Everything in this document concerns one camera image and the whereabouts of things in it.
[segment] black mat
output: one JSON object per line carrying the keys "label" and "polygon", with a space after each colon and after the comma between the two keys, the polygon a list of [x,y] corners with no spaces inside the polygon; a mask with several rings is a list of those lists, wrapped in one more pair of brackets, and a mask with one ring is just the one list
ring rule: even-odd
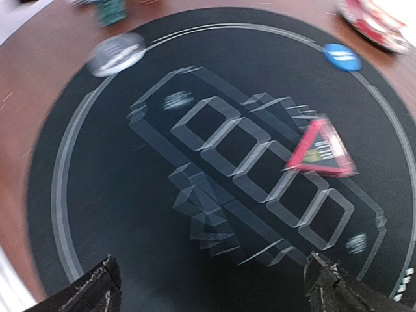
{"label": "black mat", "polygon": [[[48,294],[114,254],[125,312],[307,311],[303,265],[322,250],[413,305],[414,281],[399,287],[415,265],[416,127],[368,62],[339,71],[320,50],[336,39],[258,10],[135,31],[145,57],[106,79],[81,69],[40,134],[28,223]],[[320,113],[351,179],[281,171],[299,117]]]}

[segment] blue disc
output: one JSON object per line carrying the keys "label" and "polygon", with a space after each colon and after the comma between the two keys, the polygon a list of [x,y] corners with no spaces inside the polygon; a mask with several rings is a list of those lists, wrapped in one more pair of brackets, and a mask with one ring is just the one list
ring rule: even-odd
{"label": "blue disc", "polygon": [[341,44],[326,44],[326,58],[340,70],[356,71],[361,69],[361,61],[350,48]]}

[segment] brown table surface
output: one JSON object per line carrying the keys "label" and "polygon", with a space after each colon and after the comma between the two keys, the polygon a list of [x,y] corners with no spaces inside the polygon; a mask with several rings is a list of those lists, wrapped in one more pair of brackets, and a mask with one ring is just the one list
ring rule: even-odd
{"label": "brown table surface", "polygon": [[363,40],[331,0],[159,0],[127,2],[129,17],[102,28],[92,8],[55,0],[0,47],[0,244],[37,300],[44,297],[26,228],[26,183],[32,153],[48,111],[102,40],[165,15],[205,7],[250,7],[285,14],[338,37],[378,68],[416,117],[416,50],[390,55]]}

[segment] black object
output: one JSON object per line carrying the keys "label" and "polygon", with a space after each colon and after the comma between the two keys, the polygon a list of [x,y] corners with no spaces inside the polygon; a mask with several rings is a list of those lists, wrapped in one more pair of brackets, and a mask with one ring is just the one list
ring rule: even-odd
{"label": "black object", "polygon": [[119,312],[121,286],[116,258],[109,255],[77,281],[26,312]]}
{"label": "black object", "polygon": [[368,288],[322,254],[311,254],[304,274],[312,312],[414,311]]}
{"label": "black object", "polygon": [[[337,70],[318,48],[336,39],[270,12],[182,12],[135,32],[144,58],[108,78],[81,69],[40,133],[27,213],[47,294],[111,252],[125,312],[305,311],[303,266],[323,249],[395,296],[416,265],[416,127],[383,77],[366,61],[361,80]],[[282,172],[310,111],[332,121],[358,175]],[[248,172],[233,171],[253,148]]]}

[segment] red triangle piece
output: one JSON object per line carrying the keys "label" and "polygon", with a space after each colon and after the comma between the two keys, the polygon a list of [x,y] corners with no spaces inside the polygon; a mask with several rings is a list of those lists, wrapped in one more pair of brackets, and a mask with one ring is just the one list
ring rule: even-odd
{"label": "red triangle piece", "polygon": [[322,176],[348,177],[356,167],[332,123],[327,118],[311,121],[286,169],[315,171]]}

